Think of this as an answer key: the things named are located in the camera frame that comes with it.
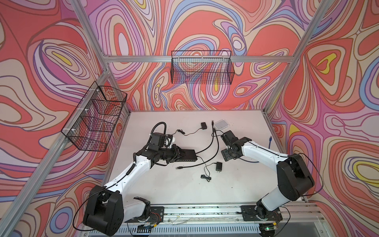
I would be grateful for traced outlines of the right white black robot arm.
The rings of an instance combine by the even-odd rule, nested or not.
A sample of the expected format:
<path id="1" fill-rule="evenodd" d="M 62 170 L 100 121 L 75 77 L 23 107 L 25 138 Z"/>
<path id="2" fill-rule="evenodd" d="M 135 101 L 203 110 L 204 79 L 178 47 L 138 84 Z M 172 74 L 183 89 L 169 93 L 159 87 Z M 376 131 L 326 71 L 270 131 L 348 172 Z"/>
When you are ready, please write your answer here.
<path id="1" fill-rule="evenodd" d="M 232 131 L 221 135 L 226 145 L 222 150 L 224 160 L 237 160 L 242 156 L 252 158 L 277 174 L 277 187 L 258 200 L 253 215 L 260 220 L 271 218 L 280 206 L 296 201 L 315 186 L 315 181 L 304 159 L 298 155 L 275 152 L 252 141 L 237 138 Z"/>

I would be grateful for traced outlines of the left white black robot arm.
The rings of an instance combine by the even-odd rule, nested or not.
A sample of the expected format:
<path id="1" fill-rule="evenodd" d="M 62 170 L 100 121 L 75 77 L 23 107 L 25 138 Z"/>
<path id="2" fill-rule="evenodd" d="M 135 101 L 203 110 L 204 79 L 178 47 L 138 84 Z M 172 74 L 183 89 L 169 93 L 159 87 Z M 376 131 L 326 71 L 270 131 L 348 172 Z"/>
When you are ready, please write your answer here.
<path id="1" fill-rule="evenodd" d="M 159 165 L 159 161 L 168 165 L 186 155 L 186 151 L 174 141 L 173 135 L 153 129 L 148 142 L 133 153 L 133 161 L 124 171 L 104 186 L 92 188 L 86 200 L 83 224 L 111 237 L 121 224 L 131 219 L 149 222 L 150 201 L 141 197 L 130 198 L 128 193 L 139 178 Z"/>

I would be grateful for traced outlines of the black network switch box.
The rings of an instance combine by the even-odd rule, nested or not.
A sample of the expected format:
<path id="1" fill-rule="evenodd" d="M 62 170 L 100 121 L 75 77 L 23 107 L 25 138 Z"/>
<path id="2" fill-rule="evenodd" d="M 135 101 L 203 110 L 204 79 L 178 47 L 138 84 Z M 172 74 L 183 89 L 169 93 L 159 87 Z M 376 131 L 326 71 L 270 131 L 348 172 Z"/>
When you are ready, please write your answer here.
<path id="1" fill-rule="evenodd" d="M 193 149 L 184 149 L 181 153 L 179 158 L 176 159 L 176 163 L 192 163 L 197 161 L 197 155 L 195 150 Z"/>

